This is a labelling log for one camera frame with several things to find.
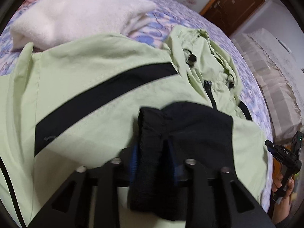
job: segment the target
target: purple patterned bedding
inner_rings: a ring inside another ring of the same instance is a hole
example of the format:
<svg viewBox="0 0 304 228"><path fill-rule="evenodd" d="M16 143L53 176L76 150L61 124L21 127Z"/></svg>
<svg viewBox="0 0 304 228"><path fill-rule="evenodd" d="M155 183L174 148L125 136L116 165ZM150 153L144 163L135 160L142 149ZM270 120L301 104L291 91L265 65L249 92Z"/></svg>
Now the purple patterned bedding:
<svg viewBox="0 0 304 228"><path fill-rule="evenodd" d="M267 138L272 140L269 114L259 86L241 54L230 39L217 26L178 2L173 0L151 1L154 1L158 5L156 11L148 14L153 19L153 22L131 34L130 38L160 48L162 42L175 25L180 24L190 28L205 29L209 33L210 38L232 56L244 85L240 98L250 110L253 121L265 132ZM25 6L16 12L0 36L0 75L9 74L12 71L20 54L20 52L11 51L13 42L9 32L10 24L30 6ZM261 205L265 211L269 208L271 185L272 156L268 155L268 177L261 200Z"/></svg>

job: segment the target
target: white wall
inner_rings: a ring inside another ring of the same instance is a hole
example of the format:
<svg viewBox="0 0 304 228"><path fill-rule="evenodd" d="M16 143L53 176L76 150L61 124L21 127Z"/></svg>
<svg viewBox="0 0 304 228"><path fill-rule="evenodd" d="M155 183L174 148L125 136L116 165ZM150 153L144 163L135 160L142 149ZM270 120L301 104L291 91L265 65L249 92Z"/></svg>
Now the white wall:
<svg viewBox="0 0 304 228"><path fill-rule="evenodd" d="M265 0L263 6L230 38L239 33L251 33L260 28L265 28L284 42L293 52L299 67L304 68L304 33L280 0Z"/></svg>

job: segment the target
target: folded white blanket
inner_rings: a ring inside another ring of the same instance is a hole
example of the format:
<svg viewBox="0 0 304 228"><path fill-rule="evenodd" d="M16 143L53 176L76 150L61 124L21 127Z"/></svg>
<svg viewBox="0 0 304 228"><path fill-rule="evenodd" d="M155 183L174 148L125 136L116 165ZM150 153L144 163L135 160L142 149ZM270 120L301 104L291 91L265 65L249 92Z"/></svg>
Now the folded white blanket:
<svg viewBox="0 0 304 228"><path fill-rule="evenodd" d="M99 33L128 35L147 25L156 9L147 0L40 0L12 25L13 48L28 42L42 50Z"/></svg>

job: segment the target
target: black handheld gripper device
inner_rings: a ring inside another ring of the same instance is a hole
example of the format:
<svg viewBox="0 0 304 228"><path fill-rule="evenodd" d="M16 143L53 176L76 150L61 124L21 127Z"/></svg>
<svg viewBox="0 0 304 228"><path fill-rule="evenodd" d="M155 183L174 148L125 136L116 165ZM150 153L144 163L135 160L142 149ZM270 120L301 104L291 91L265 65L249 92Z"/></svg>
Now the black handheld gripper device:
<svg viewBox="0 0 304 228"><path fill-rule="evenodd" d="M289 179L301 169L302 162L299 160L299 156L301 153L303 137L304 134L300 131L295 133L291 141L291 150L288 150L282 145L275 145L269 140L265 141L265 145L269 148L273 157L282 164L282 186L273 195L273 200L277 204L280 204L282 198L286 195Z"/></svg>

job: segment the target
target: black stripe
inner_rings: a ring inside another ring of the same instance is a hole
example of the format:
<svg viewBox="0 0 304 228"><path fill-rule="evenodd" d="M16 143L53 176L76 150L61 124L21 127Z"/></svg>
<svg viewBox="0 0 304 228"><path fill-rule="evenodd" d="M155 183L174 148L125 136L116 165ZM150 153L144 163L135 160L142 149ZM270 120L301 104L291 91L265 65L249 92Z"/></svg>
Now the black stripe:
<svg viewBox="0 0 304 228"><path fill-rule="evenodd" d="M247 106L242 101L240 101L238 107L241 108L241 110L244 113L246 119L252 121L252 117L250 115L250 112L249 112Z"/></svg>
<svg viewBox="0 0 304 228"><path fill-rule="evenodd" d="M36 125L35 155L76 122L113 99L151 81L177 74L171 63L130 69L67 101Z"/></svg>

